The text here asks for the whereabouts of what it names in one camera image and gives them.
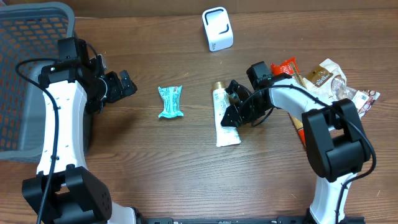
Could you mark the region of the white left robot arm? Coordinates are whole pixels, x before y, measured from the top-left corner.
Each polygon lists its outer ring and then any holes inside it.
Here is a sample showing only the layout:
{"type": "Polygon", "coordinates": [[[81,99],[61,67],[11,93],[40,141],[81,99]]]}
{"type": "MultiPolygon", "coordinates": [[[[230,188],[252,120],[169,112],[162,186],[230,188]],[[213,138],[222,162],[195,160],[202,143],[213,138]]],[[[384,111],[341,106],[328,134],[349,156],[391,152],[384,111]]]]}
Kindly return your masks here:
{"type": "Polygon", "coordinates": [[[22,194],[38,223],[141,223],[132,207],[115,203],[107,186],[86,166],[84,117],[135,94],[127,71],[105,72],[92,46],[69,37],[57,43],[58,57],[46,58],[35,86],[45,100],[44,145],[37,174],[22,194]]]}

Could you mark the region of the orange spaghetti packet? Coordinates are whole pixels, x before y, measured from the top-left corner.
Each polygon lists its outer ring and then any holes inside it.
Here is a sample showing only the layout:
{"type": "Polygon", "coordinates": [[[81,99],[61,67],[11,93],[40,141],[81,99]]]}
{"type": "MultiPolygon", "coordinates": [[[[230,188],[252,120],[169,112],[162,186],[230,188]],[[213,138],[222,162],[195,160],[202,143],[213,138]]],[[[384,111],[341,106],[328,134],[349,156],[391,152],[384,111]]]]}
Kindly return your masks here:
{"type": "MultiPolygon", "coordinates": [[[[271,72],[274,75],[280,75],[282,73],[286,73],[289,75],[291,80],[298,85],[302,85],[305,87],[302,76],[300,74],[300,70],[298,69],[297,63],[296,63],[296,58],[292,57],[288,60],[285,60],[282,62],[280,65],[276,65],[274,63],[271,64],[271,72]]],[[[303,124],[301,121],[299,121],[295,116],[292,116],[291,114],[289,115],[290,119],[295,126],[296,132],[302,142],[302,144],[305,146],[305,135],[304,135],[304,130],[303,130],[303,124]]]]}

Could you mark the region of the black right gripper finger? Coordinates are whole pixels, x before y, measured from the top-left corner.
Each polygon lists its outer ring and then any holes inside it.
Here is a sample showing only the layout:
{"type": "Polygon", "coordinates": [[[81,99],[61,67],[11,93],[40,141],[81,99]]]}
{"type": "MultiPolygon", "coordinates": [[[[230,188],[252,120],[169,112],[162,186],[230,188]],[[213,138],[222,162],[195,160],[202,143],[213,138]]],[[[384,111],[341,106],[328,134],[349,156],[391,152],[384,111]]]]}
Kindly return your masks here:
{"type": "Polygon", "coordinates": [[[241,106],[230,105],[227,107],[224,116],[221,120],[223,127],[234,127],[238,128],[243,125],[243,119],[241,117],[241,106]]]}
{"type": "Polygon", "coordinates": [[[249,89],[239,84],[236,80],[231,80],[225,89],[230,100],[246,100],[249,97],[249,89]]]}

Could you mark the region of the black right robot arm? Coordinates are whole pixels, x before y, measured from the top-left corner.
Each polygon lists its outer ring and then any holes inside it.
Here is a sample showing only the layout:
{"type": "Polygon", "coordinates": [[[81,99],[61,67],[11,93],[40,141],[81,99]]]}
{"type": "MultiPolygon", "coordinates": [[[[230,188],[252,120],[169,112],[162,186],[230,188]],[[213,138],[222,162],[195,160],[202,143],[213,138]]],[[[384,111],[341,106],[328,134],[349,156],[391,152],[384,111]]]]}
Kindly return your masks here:
{"type": "Polygon", "coordinates": [[[317,175],[315,194],[304,216],[277,217],[276,223],[364,223],[364,217],[345,215],[352,182],[369,175],[376,153],[366,137],[354,103],[331,101],[310,92],[293,75],[274,75],[264,62],[251,65],[246,75],[252,90],[231,80],[225,92],[230,105],[220,124],[255,126],[275,108],[303,124],[308,162],[317,175]]]}

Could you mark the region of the beige bread snack bag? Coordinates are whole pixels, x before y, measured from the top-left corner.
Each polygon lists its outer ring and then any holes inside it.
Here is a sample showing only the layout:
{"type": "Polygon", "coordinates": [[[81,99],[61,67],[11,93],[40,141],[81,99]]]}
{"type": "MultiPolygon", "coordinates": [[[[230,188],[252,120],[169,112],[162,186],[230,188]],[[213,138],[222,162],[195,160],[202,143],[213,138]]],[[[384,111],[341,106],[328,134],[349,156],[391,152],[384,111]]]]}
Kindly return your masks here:
{"type": "Polygon", "coordinates": [[[303,78],[306,88],[330,101],[351,100],[362,118],[380,97],[374,90],[356,90],[347,85],[347,77],[340,66],[329,58],[303,78]]]}

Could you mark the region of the teal wet wipes pack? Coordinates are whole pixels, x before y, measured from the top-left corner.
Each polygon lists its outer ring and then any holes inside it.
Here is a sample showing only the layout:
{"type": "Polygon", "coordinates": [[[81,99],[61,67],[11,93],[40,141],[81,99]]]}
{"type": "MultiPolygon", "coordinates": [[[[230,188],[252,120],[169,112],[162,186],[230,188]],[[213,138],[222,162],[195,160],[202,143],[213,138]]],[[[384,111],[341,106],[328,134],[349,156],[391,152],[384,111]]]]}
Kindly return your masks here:
{"type": "Polygon", "coordinates": [[[158,87],[159,95],[164,103],[163,111],[158,118],[176,118],[184,116],[180,110],[180,97],[182,94],[182,85],[161,88],[158,87]]]}

